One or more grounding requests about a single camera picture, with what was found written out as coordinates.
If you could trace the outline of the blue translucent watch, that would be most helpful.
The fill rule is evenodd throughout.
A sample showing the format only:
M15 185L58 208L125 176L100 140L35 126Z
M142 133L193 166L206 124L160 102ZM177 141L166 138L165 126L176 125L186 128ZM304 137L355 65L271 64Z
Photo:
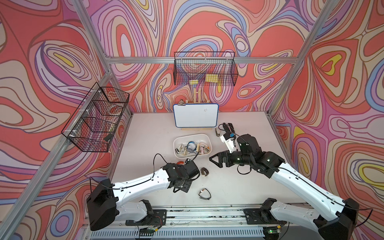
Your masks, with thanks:
M196 143L196 142L194 142L194 141L190 141L190 142L188 142L187 143L187 150L188 150L188 153L197 153L198 152L198 150L197 150L197 148L198 148L198 145L199 143Z

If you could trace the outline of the dark brown leather watch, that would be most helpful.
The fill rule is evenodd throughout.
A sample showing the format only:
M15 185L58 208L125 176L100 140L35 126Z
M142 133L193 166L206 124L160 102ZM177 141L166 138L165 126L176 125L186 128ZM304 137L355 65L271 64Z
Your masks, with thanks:
M209 175L209 170L206 168L201 168L200 172L201 175L203 175L204 177L207 177Z

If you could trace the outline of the white band watch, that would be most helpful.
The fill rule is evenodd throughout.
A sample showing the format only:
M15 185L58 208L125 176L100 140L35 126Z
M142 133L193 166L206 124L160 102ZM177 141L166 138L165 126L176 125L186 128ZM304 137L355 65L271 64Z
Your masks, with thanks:
M178 155L182 155L182 156L186 156L188 154L188 150L187 150L187 147L186 145L184 144L180 144L176 147L176 153Z

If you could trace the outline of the cream strap watch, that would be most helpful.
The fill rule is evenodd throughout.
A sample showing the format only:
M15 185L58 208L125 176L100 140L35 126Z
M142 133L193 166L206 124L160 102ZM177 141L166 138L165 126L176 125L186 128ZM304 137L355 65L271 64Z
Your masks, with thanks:
M198 144L198 152L200 153L200 155L205 155L205 154L209 154L211 152L211 149L209 148L208 145L204 144L204 143L199 143Z

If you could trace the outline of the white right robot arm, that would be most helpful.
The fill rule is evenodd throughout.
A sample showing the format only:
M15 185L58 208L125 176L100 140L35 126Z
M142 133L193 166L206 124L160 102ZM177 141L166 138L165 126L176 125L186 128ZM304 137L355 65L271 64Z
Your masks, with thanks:
M324 240L351 238L360 207L355 200L344 200L309 181L279 155L262 151L256 138L249 134L225 133L220 139L228 149L210 157L210 162L219 168L249 166L282 184L311 206L311 209L304 209L268 198L259 208L262 218L305 227L318 232Z

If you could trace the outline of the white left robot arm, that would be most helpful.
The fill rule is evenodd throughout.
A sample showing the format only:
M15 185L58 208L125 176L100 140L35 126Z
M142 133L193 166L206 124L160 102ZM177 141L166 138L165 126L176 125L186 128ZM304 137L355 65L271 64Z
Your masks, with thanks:
M101 230L116 220L141 222L153 214L152 206L147 200L136 203L132 200L166 189L187 193L199 176L195 162L186 160L182 165L167 163L154 173L131 181L112 183L105 179L86 200L90 230Z

